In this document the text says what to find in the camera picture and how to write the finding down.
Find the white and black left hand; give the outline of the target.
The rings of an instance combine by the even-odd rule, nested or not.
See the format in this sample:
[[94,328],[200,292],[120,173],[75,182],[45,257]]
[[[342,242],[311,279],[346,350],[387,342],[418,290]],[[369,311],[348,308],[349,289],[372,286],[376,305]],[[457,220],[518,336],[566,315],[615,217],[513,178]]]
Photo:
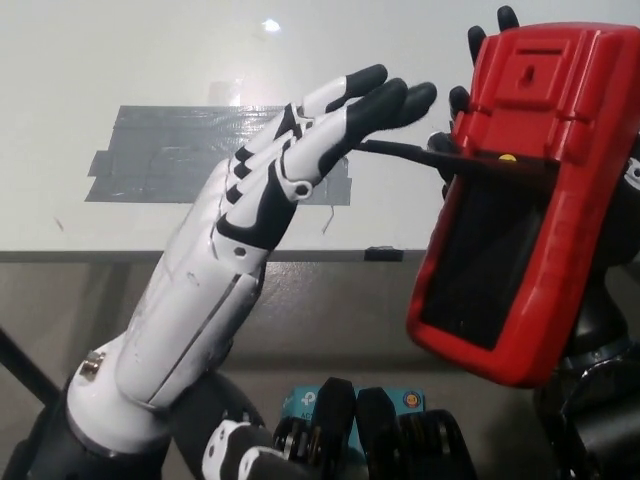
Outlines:
[[416,122],[436,96],[373,65],[287,104],[214,168],[107,355],[104,447],[139,454],[165,440],[159,412],[223,361],[299,203],[368,135]]

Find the black right hand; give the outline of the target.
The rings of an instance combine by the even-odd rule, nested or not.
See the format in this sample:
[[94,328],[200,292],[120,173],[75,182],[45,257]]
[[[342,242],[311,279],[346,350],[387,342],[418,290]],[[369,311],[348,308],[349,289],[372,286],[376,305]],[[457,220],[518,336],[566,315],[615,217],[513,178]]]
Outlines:
[[[501,6],[497,10],[497,22],[500,32],[505,30],[515,29],[520,26],[518,17],[515,11],[508,5]],[[472,60],[472,64],[475,65],[482,44],[487,35],[482,27],[475,25],[471,27],[467,32],[467,40],[469,46],[469,52]],[[467,111],[469,106],[469,93],[462,86],[456,86],[449,92],[449,110],[450,110],[450,125],[453,125],[457,115],[462,111]],[[456,147],[451,139],[450,133],[442,131],[435,132],[430,135],[427,142],[427,149],[429,151],[435,151],[440,153],[456,153]],[[634,144],[630,151],[630,158],[628,160],[627,169],[631,173],[632,180],[639,179],[639,136],[636,136]],[[451,182],[453,181],[454,174],[443,169],[438,170],[440,177],[444,181],[442,187],[442,197],[445,198]]]

